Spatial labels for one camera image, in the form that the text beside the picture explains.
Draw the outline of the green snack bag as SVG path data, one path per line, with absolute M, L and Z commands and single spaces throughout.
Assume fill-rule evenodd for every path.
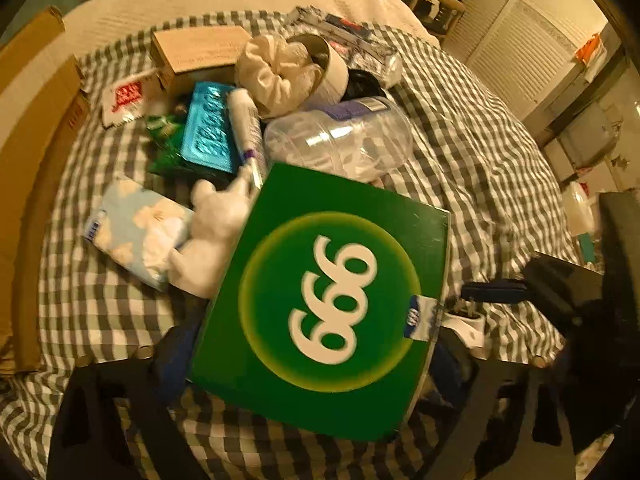
M 146 133 L 153 143 L 153 157 L 148 166 L 151 174 L 166 178 L 199 178 L 230 180 L 238 172 L 236 156 L 224 156 L 221 165 L 228 169 L 189 162 L 181 153 L 186 133 L 186 115 L 160 115 L 146 118 Z

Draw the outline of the black white tissue pack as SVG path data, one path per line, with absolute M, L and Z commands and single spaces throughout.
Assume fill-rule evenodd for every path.
M 404 63 L 398 50 L 367 26 L 353 23 L 314 6 L 296 6 L 282 22 L 282 34 L 322 37 L 345 61 L 348 68 L 375 76 L 383 89 L 401 81 Z

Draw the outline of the floral tissue pack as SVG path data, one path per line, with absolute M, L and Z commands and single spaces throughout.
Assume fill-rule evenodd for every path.
M 84 239 L 142 283 L 162 290 L 170 253 L 188 238 L 192 216 L 191 209 L 117 176 L 90 214 Z

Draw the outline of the white louvered wardrobe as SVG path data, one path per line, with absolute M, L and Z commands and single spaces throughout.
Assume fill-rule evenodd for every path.
M 518 118 L 574 67 L 574 54 L 608 20 L 593 0 L 463 0 L 442 47 Z

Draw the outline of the grey checkered cloth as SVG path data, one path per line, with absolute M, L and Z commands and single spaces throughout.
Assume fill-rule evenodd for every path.
M 458 60 L 388 26 L 375 33 L 405 64 L 390 90 L 413 123 L 413 153 L 384 188 L 451 214 L 456 292 L 467 281 L 518 274 L 533 252 L 574 260 L 558 181 L 526 128 Z M 142 284 L 96 252 L 82 228 L 114 177 L 126 176 L 178 202 L 189 188 L 148 173 L 142 120 L 105 128 L 103 91 L 147 70 L 151 31 L 140 30 L 80 60 L 91 110 L 70 151 L 44 238 L 37 289 L 38 372 L 1 384 L 1 433 L 27 473 L 46 474 L 55 414 L 78 356 L 126 358 L 154 344 L 194 305 L 180 292 Z M 409 479 L 437 440 L 434 420 L 414 414 L 390 443 L 354 443 L 270 422 L 188 389 L 172 417 L 215 479 Z

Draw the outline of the green 999 box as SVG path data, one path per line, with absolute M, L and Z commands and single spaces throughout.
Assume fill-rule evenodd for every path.
M 194 386 L 335 439 L 389 438 L 438 337 L 446 210 L 278 162 L 245 223 L 189 368 Z

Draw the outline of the white stuffed bear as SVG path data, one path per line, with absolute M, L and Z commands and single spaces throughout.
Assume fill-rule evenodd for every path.
M 224 190 L 218 191 L 209 180 L 194 184 L 189 238 L 169 255 L 172 286 L 198 298 L 213 299 L 218 294 L 254 196 L 250 165 L 242 166 Z

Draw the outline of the brown cardboard box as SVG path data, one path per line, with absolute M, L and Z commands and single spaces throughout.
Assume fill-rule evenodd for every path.
M 1 47 L 1 375 L 40 367 L 40 256 L 70 150 L 88 115 L 61 12 Z

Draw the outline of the white tape roll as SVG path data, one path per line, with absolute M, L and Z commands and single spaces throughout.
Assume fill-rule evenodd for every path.
M 348 68 L 334 47 L 319 35 L 301 34 L 288 38 L 289 44 L 302 44 L 311 61 L 322 71 L 310 96 L 300 104 L 300 110 L 316 110 L 341 102 L 348 86 Z

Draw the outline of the cream lace scrunchie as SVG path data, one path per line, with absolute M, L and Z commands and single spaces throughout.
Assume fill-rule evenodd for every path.
M 323 75 L 303 44 L 277 34 L 248 40 L 235 62 L 235 82 L 247 90 L 262 119 L 297 110 Z

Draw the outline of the red white sachet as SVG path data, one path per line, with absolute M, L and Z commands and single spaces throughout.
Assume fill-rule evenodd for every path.
M 162 93 L 156 68 L 115 81 L 102 92 L 102 124 L 111 128 L 139 119 Z

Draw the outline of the clear plastic jar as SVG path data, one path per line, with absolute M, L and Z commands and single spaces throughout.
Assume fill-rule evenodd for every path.
M 269 123 L 264 134 L 270 162 L 372 182 L 412 154 L 413 128 L 384 96 L 368 96 L 296 112 Z

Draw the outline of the white purple tube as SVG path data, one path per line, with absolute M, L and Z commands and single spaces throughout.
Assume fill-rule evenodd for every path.
M 227 105 L 234 142 L 241 162 L 250 170 L 254 187 L 261 188 L 267 168 L 257 106 L 244 88 L 232 90 L 229 93 Z

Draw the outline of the small kraft paper box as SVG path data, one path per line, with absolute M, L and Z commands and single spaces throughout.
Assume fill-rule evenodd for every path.
M 241 26 L 201 26 L 152 33 L 151 56 L 160 85 L 183 96 L 202 81 L 234 84 L 235 63 L 252 36 Z

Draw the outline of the blue blister pack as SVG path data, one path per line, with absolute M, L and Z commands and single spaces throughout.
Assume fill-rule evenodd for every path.
M 239 152 L 227 106 L 232 90 L 213 81 L 195 84 L 181 147 L 182 157 L 190 164 L 226 174 L 238 171 Z

